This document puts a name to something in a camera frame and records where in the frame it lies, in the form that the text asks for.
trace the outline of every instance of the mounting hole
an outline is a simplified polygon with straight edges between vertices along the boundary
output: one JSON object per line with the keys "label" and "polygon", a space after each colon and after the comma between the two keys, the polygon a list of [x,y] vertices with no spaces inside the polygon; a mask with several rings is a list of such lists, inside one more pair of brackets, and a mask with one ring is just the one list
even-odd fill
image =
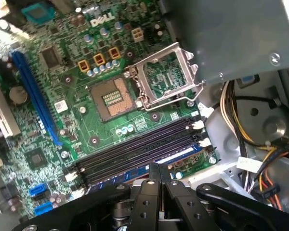
{"label": "mounting hole", "polygon": [[143,205],[149,205],[149,204],[150,204],[149,201],[144,201],[144,202],[143,202]]}
{"label": "mounting hole", "polygon": [[187,202],[187,205],[193,207],[193,206],[195,206],[195,203],[192,201],[189,201],[189,202]]}
{"label": "mounting hole", "polygon": [[147,213],[141,213],[140,217],[146,219],[146,218],[148,218],[148,214]]}
{"label": "mounting hole", "polygon": [[201,214],[200,213],[195,213],[194,217],[199,220],[199,219],[201,219]]}
{"label": "mounting hole", "polygon": [[256,115],[258,115],[258,113],[259,113],[259,111],[258,111],[258,109],[255,108],[255,107],[253,107],[253,108],[251,109],[251,111],[250,111],[250,115],[251,115],[251,116],[256,116]]}

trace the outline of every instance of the sticker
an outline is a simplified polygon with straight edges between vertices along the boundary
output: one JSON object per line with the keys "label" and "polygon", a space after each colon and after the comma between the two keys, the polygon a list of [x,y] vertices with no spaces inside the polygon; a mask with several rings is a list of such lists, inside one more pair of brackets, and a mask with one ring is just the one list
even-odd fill
{"label": "sticker", "polygon": [[248,172],[257,173],[261,167],[262,162],[259,160],[254,160],[246,157],[239,157],[237,160],[236,167]]}
{"label": "sticker", "polygon": [[67,106],[65,100],[56,102],[56,103],[54,104],[54,107],[56,108],[57,113],[64,112],[64,111],[66,111],[66,110],[68,109],[68,106]]}

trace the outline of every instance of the electrolytic capacitor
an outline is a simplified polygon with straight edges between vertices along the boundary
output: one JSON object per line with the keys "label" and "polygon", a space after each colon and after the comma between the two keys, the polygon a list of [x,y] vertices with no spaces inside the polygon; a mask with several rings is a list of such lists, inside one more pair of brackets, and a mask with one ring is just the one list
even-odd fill
{"label": "electrolytic capacitor", "polygon": [[113,68],[113,65],[110,62],[106,63],[105,65],[106,65],[107,69],[112,69]]}
{"label": "electrolytic capacitor", "polygon": [[103,36],[103,37],[108,37],[108,36],[109,36],[109,31],[108,31],[105,27],[102,27],[102,28],[100,29],[100,34],[101,34],[101,36]]}
{"label": "electrolytic capacitor", "polygon": [[121,23],[121,22],[115,22],[115,29],[116,29],[117,31],[123,30],[123,25],[122,25],[122,23]]}
{"label": "electrolytic capacitor", "polygon": [[85,40],[86,43],[93,43],[93,38],[91,35],[85,35],[83,40]]}
{"label": "electrolytic capacitor", "polygon": [[95,68],[93,69],[93,73],[94,73],[94,75],[99,74],[99,73],[100,73],[100,69],[97,68],[97,67],[95,67]]}
{"label": "electrolytic capacitor", "polygon": [[80,25],[85,25],[86,24],[86,19],[82,14],[77,15],[77,19],[80,23]]}
{"label": "electrolytic capacitor", "polygon": [[75,27],[79,26],[79,20],[76,17],[71,18],[71,24]]}
{"label": "electrolytic capacitor", "polygon": [[106,70],[105,65],[100,65],[100,71],[103,72],[103,71],[105,71],[105,70]]}
{"label": "electrolytic capacitor", "polygon": [[115,60],[112,61],[112,65],[113,65],[113,66],[119,66],[120,63],[119,63],[118,60],[115,59]]}

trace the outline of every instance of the black wire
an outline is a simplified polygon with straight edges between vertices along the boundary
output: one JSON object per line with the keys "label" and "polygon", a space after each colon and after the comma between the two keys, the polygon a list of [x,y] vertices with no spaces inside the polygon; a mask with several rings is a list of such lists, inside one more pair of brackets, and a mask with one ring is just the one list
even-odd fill
{"label": "black wire", "polygon": [[258,172],[254,176],[254,181],[258,179],[258,177],[262,174],[262,172],[271,164],[274,162],[280,155],[283,153],[289,151],[289,144],[287,144],[284,148],[279,148],[276,151],[274,151],[260,166]]}

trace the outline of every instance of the gray metal panel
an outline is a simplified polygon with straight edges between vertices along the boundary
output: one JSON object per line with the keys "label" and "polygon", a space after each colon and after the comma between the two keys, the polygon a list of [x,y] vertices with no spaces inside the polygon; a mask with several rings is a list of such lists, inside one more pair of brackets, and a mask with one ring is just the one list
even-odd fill
{"label": "gray metal panel", "polygon": [[[181,44],[195,54],[199,81],[289,67],[289,0],[162,1]],[[270,63],[272,53],[278,66]]]}

